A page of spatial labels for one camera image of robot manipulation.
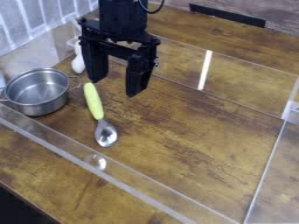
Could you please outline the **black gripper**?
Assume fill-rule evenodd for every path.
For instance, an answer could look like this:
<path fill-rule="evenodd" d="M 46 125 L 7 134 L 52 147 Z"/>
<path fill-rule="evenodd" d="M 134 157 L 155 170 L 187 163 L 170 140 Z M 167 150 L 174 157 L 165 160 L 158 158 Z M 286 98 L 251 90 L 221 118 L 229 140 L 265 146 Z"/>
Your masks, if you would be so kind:
<path fill-rule="evenodd" d="M 134 97 L 147 89 L 155 68 L 161 39 L 146 30 L 147 16 L 158 13 L 162 6 L 151 10 L 149 0 L 98 0 L 98 3 L 98 20 L 79 20 L 79 43 L 88 78 L 92 83 L 103 80 L 108 76 L 108 55 L 122 57 L 128 53 L 126 94 Z M 141 44 L 134 54 L 118 44 L 122 41 Z"/>

